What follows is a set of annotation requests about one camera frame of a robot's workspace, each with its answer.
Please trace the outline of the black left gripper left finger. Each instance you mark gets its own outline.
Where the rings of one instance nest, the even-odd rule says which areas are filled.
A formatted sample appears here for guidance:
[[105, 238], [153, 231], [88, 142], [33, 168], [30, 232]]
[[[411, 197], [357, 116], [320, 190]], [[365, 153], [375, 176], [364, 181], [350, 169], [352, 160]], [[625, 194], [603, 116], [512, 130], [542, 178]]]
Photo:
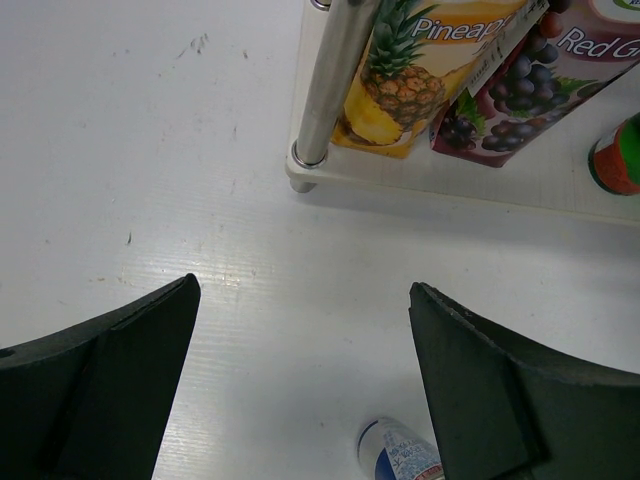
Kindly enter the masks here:
[[188, 274], [1, 351], [4, 479], [152, 477], [194, 330]]

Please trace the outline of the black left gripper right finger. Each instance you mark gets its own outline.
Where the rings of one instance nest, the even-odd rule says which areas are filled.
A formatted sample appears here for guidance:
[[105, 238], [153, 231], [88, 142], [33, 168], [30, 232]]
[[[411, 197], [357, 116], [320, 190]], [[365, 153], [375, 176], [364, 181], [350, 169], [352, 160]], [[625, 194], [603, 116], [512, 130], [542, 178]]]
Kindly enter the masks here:
[[413, 341], [449, 479], [635, 479], [639, 377], [559, 352], [425, 283]]

